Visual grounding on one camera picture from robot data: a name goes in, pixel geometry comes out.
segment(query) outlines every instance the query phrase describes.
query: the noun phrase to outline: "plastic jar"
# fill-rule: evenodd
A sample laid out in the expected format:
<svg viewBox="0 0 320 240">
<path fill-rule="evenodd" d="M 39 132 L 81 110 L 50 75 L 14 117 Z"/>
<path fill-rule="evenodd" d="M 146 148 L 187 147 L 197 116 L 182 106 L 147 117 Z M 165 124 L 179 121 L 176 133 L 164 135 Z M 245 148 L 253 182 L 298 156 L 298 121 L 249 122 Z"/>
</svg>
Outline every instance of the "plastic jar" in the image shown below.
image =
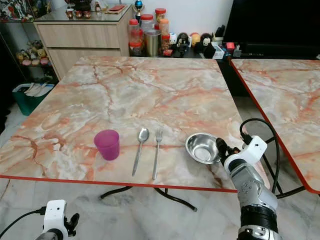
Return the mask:
<svg viewBox="0 0 320 240">
<path fill-rule="evenodd" d="M 169 20 L 166 18 L 160 19 L 159 28 L 162 35 L 169 34 Z"/>
<path fill-rule="evenodd" d="M 170 47 L 170 34 L 161 36 L 161 50 L 168 50 Z"/>
<path fill-rule="evenodd" d="M 130 19 L 128 26 L 129 42 L 138 43 L 139 39 L 139 24 L 137 19 Z"/>
<path fill-rule="evenodd" d="M 155 20 L 157 21 L 157 23 L 160 23 L 160 19 L 164 19 L 166 16 L 166 9 L 165 8 L 156 8 L 155 9 Z"/>
<path fill-rule="evenodd" d="M 129 42 L 129 53 L 130 57 L 141 57 L 142 56 L 142 48 L 141 42 Z"/>
<path fill-rule="evenodd" d="M 154 16 L 151 14 L 142 14 L 141 18 L 141 29 L 145 32 L 154 28 Z"/>
</svg>

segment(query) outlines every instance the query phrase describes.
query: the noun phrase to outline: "fork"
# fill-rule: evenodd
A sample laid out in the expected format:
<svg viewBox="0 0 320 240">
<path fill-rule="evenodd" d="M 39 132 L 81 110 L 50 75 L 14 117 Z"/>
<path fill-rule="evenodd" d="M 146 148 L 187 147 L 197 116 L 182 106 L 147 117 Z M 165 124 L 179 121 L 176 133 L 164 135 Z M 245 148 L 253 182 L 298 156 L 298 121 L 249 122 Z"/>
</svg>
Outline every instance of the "fork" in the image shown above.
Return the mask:
<svg viewBox="0 0 320 240">
<path fill-rule="evenodd" d="M 152 179 L 153 180 L 155 180 L 157 178 L 159 146 L 160 146 L 160 142 L 162 141 L 162 131 L 161 130 L 157 130 L 155 132 L 155 140 L 156 140 L 156 152 L 155 152 L 155 159 L 154 159 L 154 165 L 153 165 L 153 174 L 152 174 Z"/>
</svg>

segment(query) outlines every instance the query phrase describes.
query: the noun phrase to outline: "green bin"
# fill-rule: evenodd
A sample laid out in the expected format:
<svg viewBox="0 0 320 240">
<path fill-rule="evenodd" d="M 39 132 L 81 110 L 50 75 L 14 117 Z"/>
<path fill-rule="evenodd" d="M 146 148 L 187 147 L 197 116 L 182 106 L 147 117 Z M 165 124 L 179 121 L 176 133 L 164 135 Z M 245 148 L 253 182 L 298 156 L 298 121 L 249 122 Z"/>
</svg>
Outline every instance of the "green bin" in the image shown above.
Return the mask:
<svg viewBox="0 0 320 240">
<path fill-rule="evenodd" d="M 27 96 L 25 91 L 30 87 L 30 85 L 31 83 L 20 84 L 12 90 L 12 95 L 22 114 L 25 116 L 29 116 L 55 86 L 53 84 L 47 84 L 46 87 L 51 87 L 51 89 L 42 96 Z"/>
</svg>

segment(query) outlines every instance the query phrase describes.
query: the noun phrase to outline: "marble tabletop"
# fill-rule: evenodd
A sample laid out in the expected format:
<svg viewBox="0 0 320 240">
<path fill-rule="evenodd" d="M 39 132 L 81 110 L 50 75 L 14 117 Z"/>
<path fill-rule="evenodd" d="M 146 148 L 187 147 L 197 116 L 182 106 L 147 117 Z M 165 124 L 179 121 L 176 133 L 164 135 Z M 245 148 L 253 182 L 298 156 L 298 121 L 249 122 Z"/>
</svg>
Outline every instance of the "marble tabletop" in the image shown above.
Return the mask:
<svg viewBox="0 0 320 240">
<path fill-rule="evenodd" d="M 306 189 L 320 193 L 320 61 L 233 59 Z"/>
<path fill-rule="evenodd" d="M 208 132 L 241 147 L 241 122 L 215 60 L 85 57 L 0 149 L 0 177 L 236 192 L 221 163 L 194 161 L 185 140 Z M 150 137 L 132 177 L 141 127 Z M 93 143 L 105 129 L 120 135 L 113 161 Z M 163 140 L 152 180 L 157 129 Z M 261 164 L 255 168 L 270 187 Z"/>
</svg>

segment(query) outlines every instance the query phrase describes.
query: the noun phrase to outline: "metal bowl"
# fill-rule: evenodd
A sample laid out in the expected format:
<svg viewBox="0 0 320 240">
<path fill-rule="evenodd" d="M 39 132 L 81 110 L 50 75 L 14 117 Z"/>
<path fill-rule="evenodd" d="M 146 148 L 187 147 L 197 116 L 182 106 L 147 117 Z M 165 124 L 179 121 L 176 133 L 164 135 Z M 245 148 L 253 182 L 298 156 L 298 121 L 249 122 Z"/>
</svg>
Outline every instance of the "metal bowl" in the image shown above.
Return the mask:
<svg viewBox="0 0 320 240">
<path fill-rule="evenodd" d="M 202 164 L 215 164 L 220 161 L 216 146 L 217 137 L 206 133 L 197 132 L 190 135 L 185 141 L 188 154 Z"/>
</svg>

